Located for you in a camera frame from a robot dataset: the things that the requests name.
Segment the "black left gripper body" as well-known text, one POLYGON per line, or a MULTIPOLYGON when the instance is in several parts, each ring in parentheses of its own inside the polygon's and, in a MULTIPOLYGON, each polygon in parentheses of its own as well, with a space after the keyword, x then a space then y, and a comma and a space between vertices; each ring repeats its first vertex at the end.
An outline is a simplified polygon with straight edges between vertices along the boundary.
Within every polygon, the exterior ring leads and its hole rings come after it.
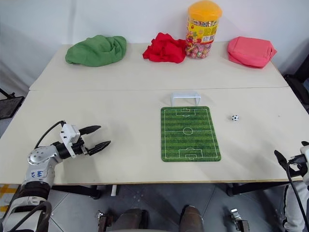
POLYGON ((84 140, 82 139, 82 135, 89 134, 90 132, 88 131, 83 131, 81 134, 75 134, 73 138, 71 139, 71 148, 74 152, 75 155, 90 155, 89 154, 89 149, 85 147, 84 145, 84 140))

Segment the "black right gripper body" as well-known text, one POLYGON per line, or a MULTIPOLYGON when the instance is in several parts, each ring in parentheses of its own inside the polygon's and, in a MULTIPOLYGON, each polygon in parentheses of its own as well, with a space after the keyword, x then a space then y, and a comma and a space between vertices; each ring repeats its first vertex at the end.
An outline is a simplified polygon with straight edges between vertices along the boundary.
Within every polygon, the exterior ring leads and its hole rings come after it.
POLYGON ((297 177, 297 176, 301 176, 304 177, 306 174, 306 157, 304 154, 301 155, 297 155, 292 157, 289 161, 288 161, 288 171, 289 171, 289 175, 290 177, 297 177), (294 165, 295 167, 297 167, 298 170, 294 170, 290 167, 290 165, 294 165))

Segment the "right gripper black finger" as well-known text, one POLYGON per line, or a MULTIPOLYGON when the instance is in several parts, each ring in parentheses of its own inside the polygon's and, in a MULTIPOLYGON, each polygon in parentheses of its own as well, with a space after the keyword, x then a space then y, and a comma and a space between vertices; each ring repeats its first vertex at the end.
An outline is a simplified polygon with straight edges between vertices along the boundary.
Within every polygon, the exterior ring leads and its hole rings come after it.
POLYGON ((277 161, 281 167, 288 167, 288 161, 287 159, 283 156, 283 154, 277 150, 274 150, 274 154, 277 158, 277 161))

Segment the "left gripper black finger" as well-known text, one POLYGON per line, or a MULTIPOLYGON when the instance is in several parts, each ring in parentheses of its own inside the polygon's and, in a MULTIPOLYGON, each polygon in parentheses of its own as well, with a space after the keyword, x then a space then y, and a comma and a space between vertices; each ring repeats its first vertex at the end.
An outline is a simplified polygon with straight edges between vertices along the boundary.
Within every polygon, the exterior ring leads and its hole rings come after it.
POLYGON ((79 133, 80 133, 81 136, 85 135, 85 134, 91 134, 91 133, 95 132, 96 130, 98 130, 100 128, 101 128, 101 126, 99 126, 99 125, 88 126, 88 127, 80 129, 79 133))
POLYGON ((92 155, 102 151, 103 149, 105 149, 110 143, 111 143, 111 141, 105 141, 105 142, 99 143, 99 144, 95 145, 93 148, 87 149, 87 154, 89 156, 92 156, 92 155))

